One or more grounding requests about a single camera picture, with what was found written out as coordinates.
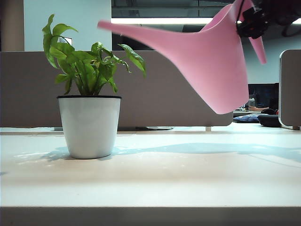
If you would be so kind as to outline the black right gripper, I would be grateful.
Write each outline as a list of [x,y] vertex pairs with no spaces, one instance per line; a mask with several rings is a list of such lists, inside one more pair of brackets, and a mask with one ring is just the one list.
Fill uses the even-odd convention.
[[300,0],[256,0],[255,7],[243,12],[243,21],[237,25],[240,37],[257,39],[269,23],[291,24],[301,17]]

